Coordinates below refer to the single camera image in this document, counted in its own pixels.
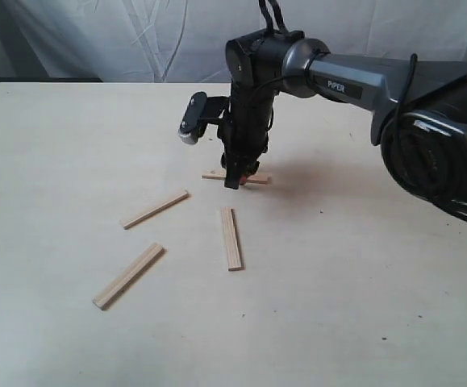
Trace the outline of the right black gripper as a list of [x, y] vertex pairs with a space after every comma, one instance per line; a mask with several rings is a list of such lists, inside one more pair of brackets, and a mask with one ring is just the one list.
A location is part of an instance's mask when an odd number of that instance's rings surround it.
[[275, 91], [271, 83], [247, 87], [230, 84], [229, 105], [217, 136], [223, 143], [224, 186], [238, 189], [256, 175], [259, 158], [267, 152]]

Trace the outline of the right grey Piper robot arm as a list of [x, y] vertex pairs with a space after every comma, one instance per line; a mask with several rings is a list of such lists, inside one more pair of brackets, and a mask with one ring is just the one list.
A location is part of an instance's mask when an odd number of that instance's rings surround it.
[[372, 115], [370, 141], [408, 193], [467, 222], [467, 62], [331, 53], [300, 31], [256, 31], [225, 48], [231, 95], [219, 133], [226, 187], [259, 167], [278, 94], [321, 96]]

